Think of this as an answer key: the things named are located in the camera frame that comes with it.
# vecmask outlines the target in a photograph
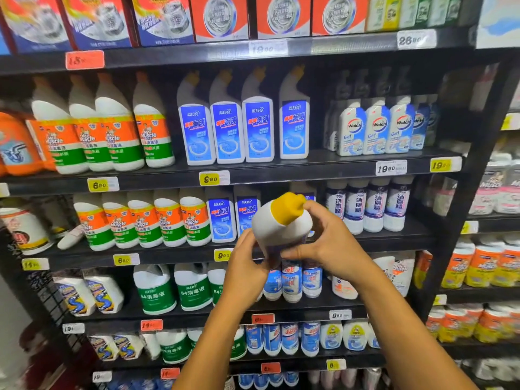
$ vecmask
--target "human arm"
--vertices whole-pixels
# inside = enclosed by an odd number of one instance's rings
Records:
[[[354,286],[367,308],[386,367],[397,387],[476,390],[344,222],[314,201],[307,201],[304,209],[319,222],[321,236],[316,242],[282,252],[282,257],[315,260]]]
[[[172,390],[224,388],[231,347],[240,320],[255,303],[269,274],[267,261],[261,264],[253,262],[255,242],[251,229],[245,230],[238,239],[229,259],[222,295]]]

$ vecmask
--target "orange product box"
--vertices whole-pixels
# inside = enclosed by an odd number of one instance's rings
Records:
[[[190,0],[197,42],[249,39],[247,0]]]
[[[310,0],[256,0],[258,38],[308,37]]]
[[[75,49],[58,0],[0,0],[0,7],[20,53]]]
[[[126,0],[62,0],[80,50],[136,47]]]
[[[364,33],[369,0],[313,0],[313,36]]]

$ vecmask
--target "detergent box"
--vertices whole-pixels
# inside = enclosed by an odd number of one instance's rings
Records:
[[[58,0],[0,0],[0,7],[20,53],[73,50]]]
[[[313,36],[362,33],[368,0],[313,0]]]
[[[247,0],[190,0],[197,42],[249,39]]]
[[[258,38],[310,35],[310,0],[256,0]]]
[[[123,0],[62,1],[79,49],[137,46],[132,15]]]
[[[132,0],[142,46],[193,44],[189,0]]]

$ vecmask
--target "yellow bottle cap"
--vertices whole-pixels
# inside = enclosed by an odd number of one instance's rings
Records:
[[[271,214],[281,225],[288,226],[303,215],[305,196],[287,192],[271,203]]]

